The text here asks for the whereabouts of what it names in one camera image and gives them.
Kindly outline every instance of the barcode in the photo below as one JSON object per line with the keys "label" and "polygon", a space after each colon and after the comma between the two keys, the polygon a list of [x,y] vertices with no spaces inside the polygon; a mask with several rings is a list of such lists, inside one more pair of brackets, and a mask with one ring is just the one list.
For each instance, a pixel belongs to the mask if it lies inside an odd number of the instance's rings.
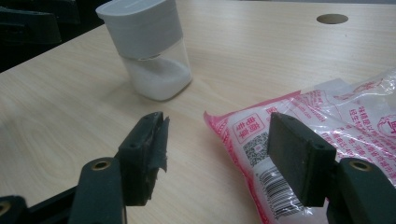
{"label": "barcode", "polygon": [[268,133],[262,133],[244,145],[245,153],[252,167],[268,157],[267,141]]}
{"label": "barcode", "polygon": [[304,210],[288,182],[275,166],[260,175],[260,182],[276,219]]}

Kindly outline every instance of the white lid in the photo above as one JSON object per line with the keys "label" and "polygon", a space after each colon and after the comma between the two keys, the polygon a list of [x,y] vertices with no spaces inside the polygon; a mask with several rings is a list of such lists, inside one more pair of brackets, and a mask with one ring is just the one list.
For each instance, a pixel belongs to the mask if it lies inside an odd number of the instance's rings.
{"label": "white lid", "polygon": [[96,9],[119,54],[147,59],[183,36],[175,0],[113,0]]}

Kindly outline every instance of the pink plastic bag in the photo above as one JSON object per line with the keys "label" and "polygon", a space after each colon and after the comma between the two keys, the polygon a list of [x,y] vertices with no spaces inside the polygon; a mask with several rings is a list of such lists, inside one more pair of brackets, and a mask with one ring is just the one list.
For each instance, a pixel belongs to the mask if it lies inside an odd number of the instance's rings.
{"label": "pink plastic bag", "polygon": [[224,116],[205,113],[244,174],[262,223],[327,223],[326,208],[303,207],[268,157],[270,115],[294,116],[337,148],[337,160],[376,164],[396,187],[396,70],[349,86],[342,80]]}

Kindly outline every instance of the table surface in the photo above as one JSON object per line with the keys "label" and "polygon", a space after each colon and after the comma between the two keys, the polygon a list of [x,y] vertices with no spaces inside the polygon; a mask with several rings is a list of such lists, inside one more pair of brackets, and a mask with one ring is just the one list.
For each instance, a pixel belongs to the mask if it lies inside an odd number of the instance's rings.
{"label": "table surface", "polygon": [[[75,186],[144,115],[171,120],[168,171],[130,223],[259,223],[244,177],[203,114],[222,115],[335,78],[396,66],[396,6],[179,0],[193,81],[137,95],[105,26],[0,74],[0,195],[28,205]],[[348,16],[341,24],[317,17]]]}

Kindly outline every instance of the white container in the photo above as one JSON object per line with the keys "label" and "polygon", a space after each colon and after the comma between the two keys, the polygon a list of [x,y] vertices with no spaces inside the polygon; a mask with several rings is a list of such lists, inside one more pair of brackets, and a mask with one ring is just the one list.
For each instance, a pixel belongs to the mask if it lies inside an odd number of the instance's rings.
{"label": "white container", "polygon": [[140,94],[167,100],[191,82],[175,0],[113,0],[96,9]]}

